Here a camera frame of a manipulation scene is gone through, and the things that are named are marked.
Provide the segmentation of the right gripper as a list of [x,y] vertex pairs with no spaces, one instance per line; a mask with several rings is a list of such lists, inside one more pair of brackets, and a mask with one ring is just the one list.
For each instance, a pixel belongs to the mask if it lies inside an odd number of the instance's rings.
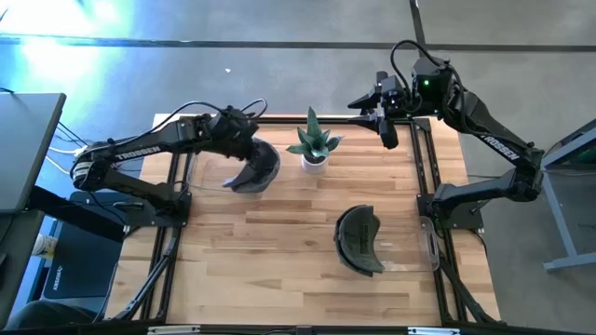
[[[377,72],[373,89],[350,102],[348,107],[376,107],[380,99],[385,116],[406,116],[408,114],[406,111],[408,98],[405,88],[395,75],[388,76],[385,71]],[[394,122],[382,115],[359,115],[350,118],[348,123],[375,132],[387,149],[394,149],[399,144]]]

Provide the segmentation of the blue-grey baseball cap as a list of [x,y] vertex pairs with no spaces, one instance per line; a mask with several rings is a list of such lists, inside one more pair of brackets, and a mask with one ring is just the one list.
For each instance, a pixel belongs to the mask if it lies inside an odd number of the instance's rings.
[[245,159],[245,166],[236,176],[223,182],[224,188],[232,190],[231,186],[234,182],[259,179],[273,179],[274,181],[277,177],[280,169],[278,150],[267,141],[258,138],[252,139],[253,147],[251,155]]

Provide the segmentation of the snake plant in white pot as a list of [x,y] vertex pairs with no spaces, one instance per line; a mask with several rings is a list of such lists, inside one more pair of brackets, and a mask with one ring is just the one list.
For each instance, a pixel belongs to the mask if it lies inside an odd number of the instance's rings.
[[306,130],[296,128],[299,143],[290,145],[286,151],[301,156],[301,165],[305,172],[319,174],[329,163],[330,153],[334,151],[343,136],[331,137],[331,131],[323,131],[318,116],[312,107],[308,107]]

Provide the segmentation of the black mounting plate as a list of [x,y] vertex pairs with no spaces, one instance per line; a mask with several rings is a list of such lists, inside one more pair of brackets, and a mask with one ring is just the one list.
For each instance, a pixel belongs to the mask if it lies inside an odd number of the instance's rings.
[[176,195],[179,206],[158,209],[147,200],[116,192],[74,192],[70,201],[130,227],[184,227],[188,223],[192,194]]
[[463,203],[453,210],[445,212],[432,205],[433,194],[419,194],[416,204],[420,216],[431,219],[436,225],[444,229],[477,230],[483,228],[481,212],[474,202]]

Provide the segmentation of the black mouse pad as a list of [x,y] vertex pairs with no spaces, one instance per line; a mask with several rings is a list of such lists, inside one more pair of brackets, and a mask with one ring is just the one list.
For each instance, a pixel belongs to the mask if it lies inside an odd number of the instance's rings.
[[63,223],[43,297],[50,300],[105,297],[122,242]]

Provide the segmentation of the grey desk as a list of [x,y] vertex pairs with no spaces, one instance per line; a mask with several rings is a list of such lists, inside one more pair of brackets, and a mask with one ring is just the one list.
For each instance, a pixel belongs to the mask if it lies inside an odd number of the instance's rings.
[[25,208],[65,101],[63,93],[0,92],[0,213]]

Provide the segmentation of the white paper cup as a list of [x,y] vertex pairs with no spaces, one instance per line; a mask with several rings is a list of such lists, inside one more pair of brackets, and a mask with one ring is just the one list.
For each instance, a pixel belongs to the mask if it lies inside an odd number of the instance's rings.
[[57,244],[58,239],[56,237],[38,234],[34,242],[32,255],[43,259],[52,259],[55,254]]

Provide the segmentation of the light metal stand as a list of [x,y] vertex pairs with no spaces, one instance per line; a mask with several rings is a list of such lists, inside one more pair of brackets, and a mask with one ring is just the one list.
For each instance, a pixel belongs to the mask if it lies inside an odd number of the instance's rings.
[[596,264],[596,250],[577,242],[596,239],[596,118],[556,142],[542,161],[544,195],[566,255],[543,263],[548,272]]

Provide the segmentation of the person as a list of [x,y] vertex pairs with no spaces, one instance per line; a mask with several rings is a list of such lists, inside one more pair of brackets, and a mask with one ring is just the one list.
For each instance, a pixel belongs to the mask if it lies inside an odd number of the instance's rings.
[[4,330],[87,324],[96,316],[96,312],[78,306],[53,301],[31,301],[8,319]]

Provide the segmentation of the silver metal bracket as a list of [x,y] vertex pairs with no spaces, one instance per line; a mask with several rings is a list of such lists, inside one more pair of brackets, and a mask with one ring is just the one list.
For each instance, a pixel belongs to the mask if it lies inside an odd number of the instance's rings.
[[408,335],[461,335],[459,328],[408,327]]
[[200,334],[201,327],[193,325],[167,325],[150,327],[146,335],[194,335]]

